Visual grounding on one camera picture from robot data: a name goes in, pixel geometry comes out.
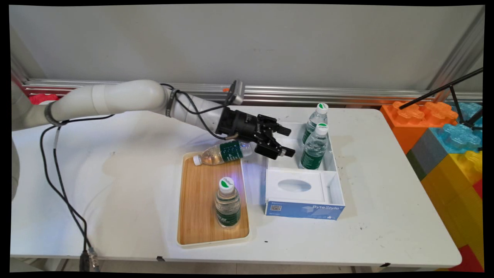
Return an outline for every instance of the green bottle label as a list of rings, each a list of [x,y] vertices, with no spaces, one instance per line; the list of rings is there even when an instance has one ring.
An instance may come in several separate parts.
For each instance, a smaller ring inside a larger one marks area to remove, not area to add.
[[[305,144],[305,141],[307,141],[307,138],[309,138],[309,136],[310,136],[310,131],[308,131],[307,128],[305,128],[304,137],[302,138],[303,144]]]
[[[306,151],[303,152],[302,154],[302,166],[305,169],[310,169],[310,170],[316,170],[319,168],[319,165],[321,164],[321,161],[323,160],[324,156],[312,156],[307,154]]]
[[[219,150],[221,151],[221,157],[224,162],[237,160],[244,157],[242,155],[242,150],[240,150],[240,142],[236,140],[221,144],[219,146]]]
[[[240,209],[236,213],[230,215],[224,215],[216,210],[216,216],[222,225],[233,226],[240,220]]]

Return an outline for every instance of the wrist strap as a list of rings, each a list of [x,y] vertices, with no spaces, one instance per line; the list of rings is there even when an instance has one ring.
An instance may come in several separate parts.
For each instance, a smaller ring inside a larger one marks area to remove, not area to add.
[[[50,102],[44,109],[44,117],[47,119],[47,121],[49,123],[51,123],[52,125],[56,126],[56,127],[62,127],[62,126],[65,126],[67,124],[67,122],[57,122],[53,116],[51,115],[51,106],[54,104],[55,102]]]

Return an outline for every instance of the toy building block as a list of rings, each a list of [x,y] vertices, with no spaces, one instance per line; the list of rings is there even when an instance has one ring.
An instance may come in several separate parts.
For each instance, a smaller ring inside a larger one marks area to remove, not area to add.
[[[474,184],[473,189],[475,189],[475,192],[477,192],[477,194],[482,199],[482,180],[480,180],[476,184]]]
[[[465,121],[468,121],[473,115],[475,115],[475,113],[477,113],[482,108],[482,105],[474,102],[459,102],[458,105],[460,106],[461,115],[463,116],[463,119]],[[452,110],[454,112],[458,112],[456,110],[456,106],[453,106]],[[482,124],[482,117],[480,117],[480,119],[478,119],[474,123],[475,126],[481,124]]]
[[[412,104],[400,110],[399,107],[403,104],[405,103],[395,101],[393,105],[383,105],[380,111],[405,154],[415,145],[427,128],[456,124],[455,119],[458,114],[445,103],[427,102],[424,106]]]
[[[427,175],[447,154],[477,150],[480,142],[467,126],[445,124],[442,129],[427,129],[410,151]]]
[[[471,187],[446,205],[449,215],[480,264],[484,265],[482,200]]]
[[[463,191],[473,188],[482,178],[482,152],[448,154],[422,180],[434,187],[440,201],[446,205]]]
[[[442,203],[432,183],[433,181],[427,177],[422,180],[422,185],[425,189],[425,192],[427,192],[429,199],[434,205],[434,208],[436,209],[439,217],[443,221],[443,224],[448,230],[448,233],[450,234],[454,244],[457,248],[465,246],[467,244],[466,239],[463,237],[455,221],[453,221],[452,217],[446,209],[446,206]]]
[[[482,108],[480,104],[473,102],[459,102],[458,104],[460,106],[461,114],[465,121],[468,121],[473,115],[475,115],[475,113],[477,113]],[[457,112],[456,106],[453,106],[452,109],[453,111]],[[474,125],[476,127],[482,127],[482,118],[483,117],[480,117],[477,121],[475,121]],[[482,130],[474,130],[473,134],[480,138],[480,145],[482,145]]]
[[[450,271],[455,272],[484,272],[484,268],[480,265],[472,252],[472,249],[468,245],[459,249],[461,254],[461,264],[450,268]]]
[[[415,158],[415,155],[413,152],[409,151],[407,153],[407,159],[408,162],[410,162],[410,165],[412,166],[413,170],[415,171],[415,174],[417,175],[417,178],[419,181],[423,180],[425,178],[426,174],[424,170],[422,169],[422,166],[420,163],[417,161],[417,158]]]

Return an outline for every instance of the red object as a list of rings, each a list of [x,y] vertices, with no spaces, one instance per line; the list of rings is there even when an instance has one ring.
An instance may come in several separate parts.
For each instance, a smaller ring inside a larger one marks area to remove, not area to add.
[[[37,105],[42,103],[43,101],[47,100],[59,100],[60,98],[56,94],[37,94],[37,95],[32,95],[29,97],[29,100],[31,101],[32,104]]]
[[[477,260],[477,257],[475,257],[475,254],[473,253],[470,246],[465,245],[464,247],[460,248],[459,251],[463,260],[461,261],[461,264],[450,268],[450,271],[484,272],[482,265],[479,263],[479,260]]]
[[[476,184],[474,184],[473,185],[473,189],[475,189],[475,191],[477,192],[477,194],[482,199],[482,180],[480,180]]]

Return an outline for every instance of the yellow lego block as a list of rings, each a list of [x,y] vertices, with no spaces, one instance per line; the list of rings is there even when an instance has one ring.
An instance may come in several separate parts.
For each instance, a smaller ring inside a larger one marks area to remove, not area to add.
[[[477,257],[477,260],[479,261],[480,265],[482,266],[483,269],[485,269],[483,233],[482,233],[482,236],[479,236],[477,238],[469,238],[467,241],[468,241],[468,245],[470,245],[470,248],[472,249],[473,253],[475,254],[475,257]]]
[[[446,205],[446,209],[483,267],[484,225],[481,198],[473,188],[470,188],[455,197]]]
[[[454,244],[457,246],[457,248],[465,246],[467,244],[466,239],[461,234],[460,230],[456,226],[456,223],[451,218],[445,205],[441,202],[440,198],[437,195],[437,192],[435,191],[430,180],[427,177],[422,180],[422,185],[424,186],[425,192],[427,192],[427,195],[431,199],[434,208],[436,208],[436,211],[439,214],[439,217],[441,217],[441,220],[443,221],[444,226],[453,239]]]
[[[475,184],[482,178],[482,151],[467,151],[466,153],[451,154],[451,158],[458,165],[462,173],[471,184]]]
[[[470,171],[471,168],[472,163],[465,154],[448,154],[425,178],[431,181],[442,203],[446,205],[480,180],[473,181],[479,175],[482,177],[482,170],[479,173]]]

